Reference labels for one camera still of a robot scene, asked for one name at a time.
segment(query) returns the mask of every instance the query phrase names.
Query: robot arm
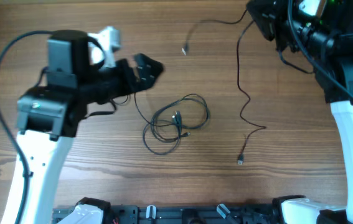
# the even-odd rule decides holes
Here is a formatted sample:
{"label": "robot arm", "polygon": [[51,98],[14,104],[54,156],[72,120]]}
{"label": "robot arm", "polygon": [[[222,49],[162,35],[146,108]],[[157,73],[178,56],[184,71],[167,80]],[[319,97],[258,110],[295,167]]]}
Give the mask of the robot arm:
{"label": "robot arm", "polygon": [[[353,96],[353,1],[303,0],[293,11],[292,27],[310,56],[330,71],[332,79]],[[276,49],[299,51],[287,20],[287,1],[254,0],[247,9],[267,40],[276,40]],[[344,208],[311,202],[307,198],[285,200],[281,213],[286,223],[316,223],[337,220],[353,223],[353,99],[315,70],[341,136],[348,183]]]}
{"label": "robot arm", "polygon": [[[48,39],[47,85],[27,90],[17,102],[17,143],[30,168],[30,186],[21,223],[50,222],[60,171],[72,147],[87,105],[151,88],[162,73],[161,63],[134,56],[135,76],[126,59],[114,61],[119,32],[107,27],[99,34],[58,30]],[[89,57],[89,44],[97,47]],[[16,169],[2,223],[14,223],[23,192],[23,166]]]}

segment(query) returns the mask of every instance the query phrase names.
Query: table surface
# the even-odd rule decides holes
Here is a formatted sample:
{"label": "table surface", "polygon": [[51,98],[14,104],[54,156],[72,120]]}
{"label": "table surface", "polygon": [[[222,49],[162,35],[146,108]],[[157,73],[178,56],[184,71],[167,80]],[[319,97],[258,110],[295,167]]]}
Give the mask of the table surface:
{"label": "table surface", "polygon": [[[114,26],[123,48],[116,58],[144,53],[166,71],[154,88],[137,94],[145,117],[189,93],[208,102],[208,125],[191,131],[167,156],[155,156],[143,145],[145,122],[134,103],[116,114],[82,121],[60,175],[56,207],[83,197],[113,205],[216,205],[270,202],[303,194],[336,205],[346,203],[346,173],[341,141],[330,106],[313,75],[283,65],[275,43],[256,26],[240,46],[242,88],[252,101],[244,111],[250,121],[268,129],[253,134],[245,163],[236,163],[244,137],[255,127],[238,113],[247,101],[237,89],[235,48],[248,15],[237,25],[204,24],[194,34],[189,56],[181,48],[188,29],[200,19],[237,20],[246,1],[128,1],[67,4],[0,5],[0,51],[15,36],[30,30],[78,29],[98,32]],[[11,127],[16,101],[47,65],[45,36],[17,43],[3,61],[0,105]],[[311,69],[300,54],[285,57]],[[90,111],[107,109],[91,105]],[[177,107],[186,124],[201,122],[203,109],[193,103]],[[166,111],[169,119],[173,110]],[[168,136],[174,130],[164,130]],[[158,151],[169,144],[149,144]],[[16,154],[0,126],[0,219],[9,192]]]}

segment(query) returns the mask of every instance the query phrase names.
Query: black cable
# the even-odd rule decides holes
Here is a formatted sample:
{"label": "black cable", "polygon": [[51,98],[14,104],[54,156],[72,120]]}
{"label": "black cable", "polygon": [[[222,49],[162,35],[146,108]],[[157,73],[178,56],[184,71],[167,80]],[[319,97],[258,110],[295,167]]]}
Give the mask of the black cable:
{"label": "black cable", "polygon": [[[162,112],[164,112],[165,110],[167,110],[167,109],[169,109],[169,108],[171,108],[173,106],[176,106],[180,102],[186,101],[186,100],[194,101],[194,102],[202,105],[205,108],[205,120],[202,123],[200,123],[200,124],[198,124],[196,126],[187,126],[187,125],[182,123],[182,117],[181,117],[180,113],[179,114],[177,113],[175,116],[173,116],[173,121],[168,121],[168,120],[165,120],[165,119],[158,119]],[[199,129],[199,128],[203,127],[203,125],[205,125],[206,122],[210,118],[210,111],[209,111],[209,108],[207,106],[207,102],[204,100],[203,97],[201,97],[200,95],[195,94],[195,93],[191,93],[191,94],[188,94],[186,96],[183,96],[180,100],[176,100],[175,102],[172,102],[172,103],[166,105],[165,107],[161,108],[160,110],[158,110],[157,112],[154,113],[153,117],[151,118],[151,121],[148,121],[143,116],[143,114],[141,113],[141,111],[140,111],[140,109],[138,107],[138,104],[136,102],[136,94],[134,94],[134,104],[136,105],[136,109],[138,110],[138,113],[140,114],[140,116],[147,122],[147,124],[145,125],[145,127],[143,129],[143,136],[142,136],[143,144],[144,144],[144,146],[146,146],[146,148],[150,152],[154,153],[155,155],[159,155],[159,156],[165,156],[165,155],[169,154],[170,152],[172,152],[173,150],[175,150],[175,148],[179,145],[181,138],[184,138],[184,137],[187,137],[188,135],[190,135],[189,132],[186,132],[186,133],[182,134],[182,129],[188,129],[188,130]],[[156,127],[166,127],[166,126],[171,126],[171,125],[175,126],[176,129],[177,129],[177,137],[175,137],[175,138],[164,138],[163,136],[161,136],[158,133],[158,131],[156,129]],[[163,143],[176,142],[175,145],[173,145],[173,147],[171,147],[171,149],[166,151],[166,152],[156,152],[156,151],[152,150],[147,145],[147,142],[146,142],[146,132],[147,132],[149,127],[151,129],[151,133],[153,134],[153,136],[158,141],[161,141]]]}
{"label": "black cable", "polygon": [[114,102],[115,105],[118,105],[118,106],[124,106],[126,105],[127,102],[129,102],[131,98],[129,97],[129,95],[126,96],[126,99],[124,101],[122,101],[121,103],[119,102],[115,102],[114,99],[112,99],[111,101]]}
{"label": "black cable", "polygon": [[187,55],[187,53],[189,52],[189,41],[190,41],[190,38],[192,36],[192,34],[194,33],[194,31],[196,30],[196,28],[203,24],[203,23],[210,23],[210,22],[213,22],[213,23],[221,23],[221,24],[227,24],[227,25],[235,25],[235,24],[238,24],[239,22],[241,22],[245,16],[245,13],[247,13],[247,10],[245,10],[241,16],[241,18],[239,18],[237,21],[235,22],[227,22],[227,21],[221,21],[221,20],[218,20],[218,19],[203,19],[199,22],[197,22],[196,24],[194,24],[190,30],[188,31],[187,33],[187,36],[186,36],[186,41],[185,41],[185,44],[184,44],[184,47],[182,48],[182,52]]}
{"label": "black cable", "polygon": [[116,112],[116,104],[114,101],[110,100],[109,103],[113,106],[114,110],[112,111],[95,111],[90,113],[88,116],[82,118],[82,119],[88,119],[92,116],[103,116],[103,115],[111,115],[114,114]]}
{"label": "black cable", "polygon": [[247,106],[247,104],[249,104],[251,102],[251,97],[250,95],[244,91],[241,86],[240,86],[240,56],[239,56],[239,51],[238,51],[238,48],[240,46],[240,42],[241,42],[241,39],[242,37],[244,36],[245,32],[248,30],[248,28],[250,28],[250,26],[254,23],[254,21],[251,21],[247,26],[246,28],[244,28],[243,32],[241,33],[240,37],[238,38],[238,41],[237,41],[237,48],[236,48],[236,52],[237,52],[237,87],[238,89],[244,93],[245,96],[247,96],[248,98],[248,101],[245,102],[245,104],[243,105],[243,107],[241,108],[241,111],[240,111],[240,118],[243,119],[245,122],[247,122],[248,124],[250,125],[254,125],[256,127],[258,127],[257,129],[253,130],[250,134],[248,134],[248,136],[245,138],[245,141],[244,141],[244,145],[243,147],[241,148],[241,151],[240,151],[240,154],[238,155],[238,164],[239,165],[242,165],[243,163],[243,152],[244,152],[244,149],[245,147],[247,146],[247,143],[248,143],[248,140],[250,139],[250,136],[259,131],[259,130],[262,130],[262,129],[266,129],[266,126],[263,126],[263,125],[259,125],[259,124],[255,124],[247,119],[245,119],[243,117],[243,110],[245,109],[245,107]]}
{"label": "black cable", "polygon": [[293,68],[297,69],[298,71],[303,72],[303,73],[305,73],[305,74],[313,74],[313,73],[314,73],[314,71],[308,72],[308,71],[306,71],[306,70],[303,69],[303,68],[299,68],[298,66],[296,66],[296,65],[294,65],[294,64],[292,64],[292,63],[289,63],[287,60],[284,59],[283,53],[281,52],[281,50],[278,50],[278,55],[279,55],[279,57],[280,57],[280,60],[281,60],[285,65],[288,65],[288,66],[290,66],[290,67],[293,67]]}
{"label": "black cable", "polygon": [[[10,43],[8,43],[5,48],[2,50],[1,54],[0,54],[0,65],[1,62],[6,54],[6,52],[19,40],[31,36],[31,35],[36,35],[36,34],[51,34],[51,31],[46,31],[46,30],[37,30],[37,31],[32,31],[32,32],[28,32],[25,34],[22,34],[18,37],[16,37],[14,40],[12,40]],[[18,145],[17,141],[14,139],[9,127],[6,124],[6,121],[3,118],[3,115],[1,113],[1,109],[0,109],[0,124],[2,125],[4,131],[6,132],[7,136],[10,139],[10,142],[13,144],[16,152],[18,153],[18,155],[20,156],[20,160],[22,163],[22,167],[23,167],[23,178],[24,178],[24,188],[22,190],[22,197],[21,197],[21,203],[20,203],[20,207],[19,207],[19,211],[17,213],[17,217],[16,217],[16,224],[20,223],[21,218],[22,218],[22,214],[24,212],[24,208],[26,206],[26,200],[27,200],[27,194],[28,194],[28,188],[29,188],[29,177],[30,177],[30,172],[29,172],[29,166],[28,166],[28,162],[27,162],[27,158],[26,155],[24,155],[23,151],[21,150],[20,146]]]}
{"label": "black cable", "polygon": [[313,67],[318,70],[320,75],[322,75],[326,80],[330,81],[335,87],[337,87],[340,91],[345,93],[349,99],[353,101],[353,95],[352,93],[349,93],[349,91],[342,86],[340,83],[338,83],[331,74],[326,71],[325,69],[322,68],[320,64],[315,61],[312,56],[310,56],[309,52],[305,49],[305,46],[302,44],[301,40],[299,39],[294,27],[293,27],[293,0],[288,0],[288,8],[287,8],[287,15],[288,15],[288,24],[289,24],[289,31],[291,32],[291,35],[293,36],[295,42],[297,43],[300,51],[302,54],[306,57],[306,59],[309,61],[310,64],[313,65]]}
{"label": "black cable", "polygon": [[44,78],[44,75],[46,74],[46,71],[47,71],[48,68],[49,67],[46,66],[40,71],[38,81],[37,81],[37,83],[35,83],[34,87],[38,87],[40,85],[40,83],[42,82],[42,79]]}

